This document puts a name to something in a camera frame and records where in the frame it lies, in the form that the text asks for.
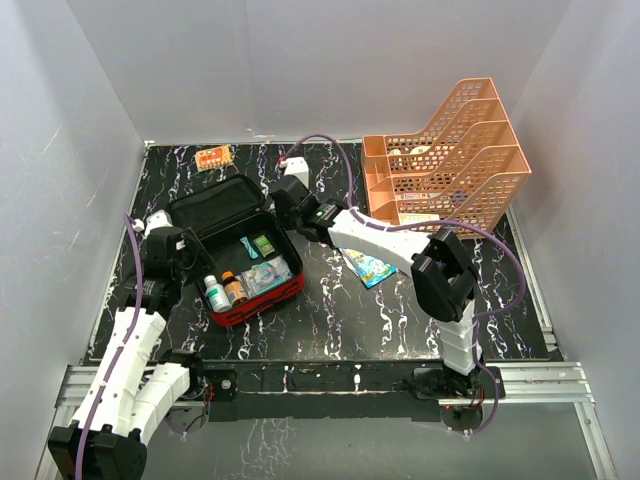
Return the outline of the green wind oil box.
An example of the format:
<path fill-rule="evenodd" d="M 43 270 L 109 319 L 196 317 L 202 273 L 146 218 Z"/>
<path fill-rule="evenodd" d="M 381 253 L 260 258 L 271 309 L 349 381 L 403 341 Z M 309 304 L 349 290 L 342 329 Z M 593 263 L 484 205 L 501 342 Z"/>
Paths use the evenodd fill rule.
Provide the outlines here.
<path fill-rule="evenodd" d="M 266 235 L 260 235 L 254 240 L 254 245 L 263 257 L 268 257 L 275 252 L 275 248 Z"/>

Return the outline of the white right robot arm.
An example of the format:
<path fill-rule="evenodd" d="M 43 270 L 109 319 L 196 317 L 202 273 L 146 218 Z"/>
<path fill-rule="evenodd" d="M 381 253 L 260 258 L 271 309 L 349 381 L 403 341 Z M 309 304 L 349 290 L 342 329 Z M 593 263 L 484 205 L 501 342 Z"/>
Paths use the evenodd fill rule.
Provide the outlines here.
<path fill-rule="evenodd" d="M 309 166 L 302 157 L 278 162 L 282 176 L 270 187 L 277 219 L 312 242 L 354 250 L 396 267 L 409 276 L 421 309 L 433 318 L 443 344 L 447 388 L 466 397 L 478 389 L 482 356 L 474 333 L 477 271 L 456 234 L 434 234 L 392 226 L 331 200 L 319 202 L 308 189 Z"/>

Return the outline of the white gauze pad bag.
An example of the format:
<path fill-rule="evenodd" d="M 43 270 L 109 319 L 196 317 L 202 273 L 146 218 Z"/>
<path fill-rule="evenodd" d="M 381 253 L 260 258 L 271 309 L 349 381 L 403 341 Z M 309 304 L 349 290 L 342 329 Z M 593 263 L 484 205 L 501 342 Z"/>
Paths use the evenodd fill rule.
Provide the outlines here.
<path fill-rule="evenodd" d="M 250 298 L 259 296 L 264 290 L 264 276 L 257 271 L 248 270 L 241 274 L 245 290 Z"/>

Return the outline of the small teal packet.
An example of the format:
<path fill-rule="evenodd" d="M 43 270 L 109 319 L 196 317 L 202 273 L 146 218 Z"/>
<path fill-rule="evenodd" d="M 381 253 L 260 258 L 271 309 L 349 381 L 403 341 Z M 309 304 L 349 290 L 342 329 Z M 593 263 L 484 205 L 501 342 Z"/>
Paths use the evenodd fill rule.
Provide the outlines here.
<path fill-rule="evenodd" d="M 241 243 L 243 244 L 243 246 L 245 247 L 245 249 L 247 250 L 247 253 L 249 255 L 249 257 L 251 259 L 257 259 L 258 258 L 258 253 L 257 251 L 252 247 L 249 239 L 247 237 L 242 237 L 240 239 Z"/>

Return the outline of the blue cotton swab bag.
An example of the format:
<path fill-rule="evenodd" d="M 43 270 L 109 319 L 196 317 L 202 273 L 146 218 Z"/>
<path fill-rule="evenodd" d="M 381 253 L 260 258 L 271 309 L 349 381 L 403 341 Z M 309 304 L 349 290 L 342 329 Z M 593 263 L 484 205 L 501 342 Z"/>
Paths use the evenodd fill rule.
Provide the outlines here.
<path fill-rule="evenodd" d="M 393 265 L 352 249 L 341 249 L 347 267 L 371 289 L 397 272 Z"/>

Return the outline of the teal round tape packet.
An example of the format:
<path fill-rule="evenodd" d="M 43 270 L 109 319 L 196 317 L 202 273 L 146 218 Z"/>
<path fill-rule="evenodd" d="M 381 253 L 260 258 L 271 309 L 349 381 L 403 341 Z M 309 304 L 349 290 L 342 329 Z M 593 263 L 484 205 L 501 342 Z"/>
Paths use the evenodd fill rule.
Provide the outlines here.
<path fill-rule="evenodd" d="M 247 274 L 248 283 L 255 295 L 279 286 L 291 278 L 291 270 L 286 262 L 263 262 L 254 266 Z"/>

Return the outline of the red black medicine case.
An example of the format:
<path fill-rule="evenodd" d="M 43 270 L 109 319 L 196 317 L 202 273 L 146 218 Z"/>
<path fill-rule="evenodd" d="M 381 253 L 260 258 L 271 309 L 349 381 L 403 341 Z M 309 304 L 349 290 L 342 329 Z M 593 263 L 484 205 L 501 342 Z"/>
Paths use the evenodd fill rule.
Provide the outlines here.
<path fill-rule="evenodd" d="M 303 265 L 293 243 L 266 209 L 266 197 L 251 179 L 236 175 L 178 198 L 166 207 L 172 223 L 180 228 L 191 228 L 214 259 L 215 267 L 205 271 L 221 280 L 225 271 L 231 271 L 242 282 L 241 274 L 263 262 L 286 262 L 291 278 L 261 295 L 250 298 L 224 313 L 211 312 L 212 319 L 221 327 L 232 327 L 255 315 L 272 309 L 297 295 L 304 287 Z M 263 257 L 253 240 L 266 235 L 275 252 Z M 247 237 L 257 251 L 251 259 L 240 239 Z M 205 295 L 206 287 L 201 275 L 197 288 L 205 305 L 211 308 Z"/>

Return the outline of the white green pill bottle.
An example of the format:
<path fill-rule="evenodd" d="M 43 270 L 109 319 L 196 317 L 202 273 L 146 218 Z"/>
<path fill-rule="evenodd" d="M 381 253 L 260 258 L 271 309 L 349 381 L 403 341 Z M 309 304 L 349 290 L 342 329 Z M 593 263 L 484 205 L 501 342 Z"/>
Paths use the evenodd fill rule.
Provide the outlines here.
<path fill-rule="evenodd" d="M 206 287 L 206 299 L 214 313 L 224 313 L 231 309 L 232 305 L 224 291 L 223 286 L 219 283 L 214 275 L 207 275 L 204 279 Z"/>

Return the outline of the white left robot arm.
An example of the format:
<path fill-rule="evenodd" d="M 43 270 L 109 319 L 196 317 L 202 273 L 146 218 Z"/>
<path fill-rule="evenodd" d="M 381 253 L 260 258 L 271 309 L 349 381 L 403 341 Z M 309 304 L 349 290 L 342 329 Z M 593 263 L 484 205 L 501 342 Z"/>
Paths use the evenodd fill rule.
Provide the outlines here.
<path fill-rule="evenodd" d="M 139 479 L 148 443 L 174 403 L 194 399 L 207 376 L 194 353 L 168 351 L 148 362 L 182 290 L 212 267 L 190 228 L 159 210 L 125 219 L 134 273 L 123 285 L 110 341 L 79 408 L 66 426 L 52 428 L 47 448 L 64 479 Z"/>

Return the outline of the brown medicine bottle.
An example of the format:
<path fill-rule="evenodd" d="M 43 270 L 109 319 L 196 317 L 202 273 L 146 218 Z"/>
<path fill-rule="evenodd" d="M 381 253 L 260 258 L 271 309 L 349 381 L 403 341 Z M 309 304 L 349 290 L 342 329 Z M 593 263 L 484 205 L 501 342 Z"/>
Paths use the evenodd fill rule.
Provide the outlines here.
<path fill-rule="evenodd" d="M 240 305 L 249 299 L 244 284 L 231 271 L 223 272 L 221 279 L 225 294 L 233 307 Z"/>

